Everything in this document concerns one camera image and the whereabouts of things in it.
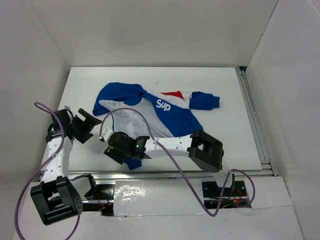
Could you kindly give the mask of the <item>blue white red jacket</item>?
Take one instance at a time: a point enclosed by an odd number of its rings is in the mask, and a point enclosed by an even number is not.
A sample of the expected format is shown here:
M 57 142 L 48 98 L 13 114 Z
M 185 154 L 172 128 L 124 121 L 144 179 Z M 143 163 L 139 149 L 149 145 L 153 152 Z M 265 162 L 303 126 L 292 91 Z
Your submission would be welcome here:
M 219 108 L 220 98 L 201 91 L 154 92 L 139 84 L 108 83 L 96 97 L 92 113 L 111 113 L 114 132 L 136 139 L 176 138 L 204 131 L 192 110 Z M 130 170 L 142 166 L 142 160 L 125 161 Z

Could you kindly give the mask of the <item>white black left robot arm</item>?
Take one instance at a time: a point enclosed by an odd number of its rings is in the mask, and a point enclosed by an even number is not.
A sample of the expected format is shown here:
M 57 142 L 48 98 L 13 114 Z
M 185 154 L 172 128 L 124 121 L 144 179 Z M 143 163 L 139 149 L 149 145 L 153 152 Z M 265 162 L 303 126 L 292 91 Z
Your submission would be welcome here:
M 84 119 L 73 115 L 68 108 L 55 111 L 45 138 L 50 161 L 45 166 L 40 184 L 30 190 L 32 201 L 46 226 L 83 212 L 81 196 L 68 178 L 69 158 L 73 141 L 84 144 L 93 136 L 91 131 L 101 124 L 101 120 L 82 108 L 78 113 Z

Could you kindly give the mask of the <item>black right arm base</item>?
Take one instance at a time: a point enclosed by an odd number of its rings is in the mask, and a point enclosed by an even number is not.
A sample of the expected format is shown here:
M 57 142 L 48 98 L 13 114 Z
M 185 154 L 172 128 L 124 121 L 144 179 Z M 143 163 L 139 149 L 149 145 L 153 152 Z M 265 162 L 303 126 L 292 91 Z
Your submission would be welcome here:
M 218 187 L 214 181 L 202 182 L 202 194 L 203 202 L 207 209 L 216 209 L 219 202 L 221 188 Z M 234 188 L 225 188 L 220 209 L 234 209 L 243 207 L 248 204 L 248 194 L 245 187 L 245 183 L 242 180 L 236 180 L 234 182 Z

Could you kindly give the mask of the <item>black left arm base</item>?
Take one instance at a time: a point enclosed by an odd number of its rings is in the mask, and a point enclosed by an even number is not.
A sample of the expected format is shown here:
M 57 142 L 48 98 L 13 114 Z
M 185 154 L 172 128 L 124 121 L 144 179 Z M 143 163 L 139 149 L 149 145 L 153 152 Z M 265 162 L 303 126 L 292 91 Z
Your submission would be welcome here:
M 82 208 L 84 212 L 98 212 L 102 216 L 114 216 L 114 192 L 112 183 L 96 183 L 94 177 L 85 176 L 89 181 L 89 190 L 84 194 Z

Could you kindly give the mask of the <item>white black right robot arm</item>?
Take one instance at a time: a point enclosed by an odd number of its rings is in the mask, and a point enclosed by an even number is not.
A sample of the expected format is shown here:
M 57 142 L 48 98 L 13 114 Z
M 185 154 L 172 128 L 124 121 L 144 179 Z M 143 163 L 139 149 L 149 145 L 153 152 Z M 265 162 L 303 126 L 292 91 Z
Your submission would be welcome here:
M 141 161 L 162 157 L 191 159 L 202 171 L 211 173 L 220 194 L 230 196 L 236 189 L 234 177 L 224 162 L 223 143 L 202 130 L 180 137 L 139 136 L 103 129 L 99 140 L 107 144 L 104 154 L 123 164 L 128 159 Z

